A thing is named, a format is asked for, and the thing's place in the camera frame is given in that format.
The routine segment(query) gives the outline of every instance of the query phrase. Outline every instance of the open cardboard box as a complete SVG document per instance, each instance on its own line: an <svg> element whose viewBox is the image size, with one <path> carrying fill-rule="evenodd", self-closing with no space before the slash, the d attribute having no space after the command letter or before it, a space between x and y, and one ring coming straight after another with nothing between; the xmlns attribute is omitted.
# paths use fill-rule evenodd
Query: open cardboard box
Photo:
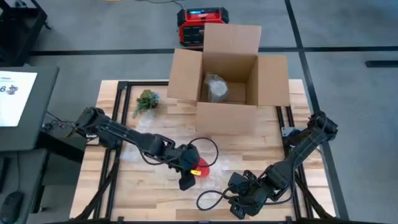
<svg viewBox="0 0 398 224"><path fill-rule="evenodd" d="M203 52L175 49L167 96L197 101L197 131L253 134L257 106L288 106L287 57L257 55L261 27L205 25ZM228 85L222 103L206 101L207 72Z"/></svg>

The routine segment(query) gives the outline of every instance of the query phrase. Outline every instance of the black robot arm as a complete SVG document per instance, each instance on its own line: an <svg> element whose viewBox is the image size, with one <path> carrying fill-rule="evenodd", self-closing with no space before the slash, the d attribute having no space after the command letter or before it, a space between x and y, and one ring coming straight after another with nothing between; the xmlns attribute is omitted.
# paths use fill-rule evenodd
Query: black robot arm
<svg viewBox="0 0 398 224"><path fill-rule="evenodd" d="M95 134L99 143L108 148L118 148L122 141L137 146L142 158L150 165L167 164L169 168L181 172L180 189L187 190L195 185L190 171L199 162L199 153L193 144L175 147L175 142L165 136L139 133L107 117L102 109L86 108L76 122L76 131L82 136ZM157 161L149 162L145 156Z"/></svg>
<svg viewBox="0 0 398 224"><path fill-rule="evenodd" d="M295 130L287 138L287 145L291 153L280 162L270 165L259 176L256 177L250 170L245 170L243 175L234 172L228 182L228 188L222 193L222 197L228 199L231 204L230 211L238 218L243 219L246 214L257 215L262 206L272 205L287 191L294 183L296 168L324 141L335 138L337 125L326 117L324 112L313 114L303 131ZM231 191L235 196L226 196ZM199 199L197 207L200 210L213 208L201 208Z"/></svg>

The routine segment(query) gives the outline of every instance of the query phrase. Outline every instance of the red power station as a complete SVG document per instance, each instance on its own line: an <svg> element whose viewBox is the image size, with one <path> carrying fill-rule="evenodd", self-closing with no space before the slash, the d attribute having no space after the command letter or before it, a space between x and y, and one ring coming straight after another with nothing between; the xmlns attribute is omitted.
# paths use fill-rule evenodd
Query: red power station
<svg viewBox="0 0 398 224"><path fill-rule="evenodd" d="M228 11L224 7L181 9L177 13L180 43L184 46L203 45L203 33L207 22L229 23Z"/></svg>

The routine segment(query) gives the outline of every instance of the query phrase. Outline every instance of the green plant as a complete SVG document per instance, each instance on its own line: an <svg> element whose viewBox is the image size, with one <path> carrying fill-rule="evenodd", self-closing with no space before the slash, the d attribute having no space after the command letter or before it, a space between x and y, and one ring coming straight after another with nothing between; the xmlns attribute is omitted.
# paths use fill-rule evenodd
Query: green plant
<svg viewBox="0 0 398 224"><path fill-rule="evenodd" d="M141 96L136 99L137 108L132 114L132 118L136 118L138 114L141 114L149 109L154 109L159 102L159 95L150 90L144 90Z"/></svg>

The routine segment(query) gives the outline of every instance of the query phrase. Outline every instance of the wooden table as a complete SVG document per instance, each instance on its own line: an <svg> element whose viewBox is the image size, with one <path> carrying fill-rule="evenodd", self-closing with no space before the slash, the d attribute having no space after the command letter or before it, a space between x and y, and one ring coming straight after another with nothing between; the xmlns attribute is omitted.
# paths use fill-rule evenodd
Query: wooden table
<svg viewBox="0 0 398 224"><path fill-rule="evenodd" d="M116 86L118 80L102 81L96 106L105 110L111 117ZM289 80L290 102L294 114L295 125L306 127L310 110L301 80ZM155 119L150 125L142 125L141 116L132 118L136 107L136 98L143 90L151 89L159 93L160 103L156 109ZM173 139L177 145L188 143L191 139L206 136L195 131L195 102L167 98L166 86L134 86L131 90L127 125L138 131L158 133ZM118 118L121 117L123 99ZM259 175L268 165L284 158L279 124L275 108L259 106L257 109L257 127L255 136L233 136L212 134L210 137L217 143L220 156L217 163L211 167L210 175L197 178L197 184L186 190L178 189L180 174L164 166L150 166L139 156L137 149L130 144L124 145L123 152L130 149L132 154L122 160L116 187L112 220L124 216L125 220L237 220L229 212L230 204L223 200L216 208L207 212L197 210L195 201L198 195L210 189L224 190L231 174L236 171L243 173L249 169ZM215 156L211 143L195 142L199 153L208 162ZM70 217L77 216L91 200L98 189L104 148L88 146L81 166L75 198ZM335 214L331 201L330 190L326 180L325 170L319 151L314 151L304 162L307 183L310 191L331 215ZM287 198L287 192L281 200ZM201 201L202 207L215 202L219 195L209 194ZM104 216L107 196L103 199L101 216ZM305 215L303 200L300 200L302 213ZM247 220L284 220L286 216L294 217L292 202L282 205L264 206L262 211Z"/></svg>

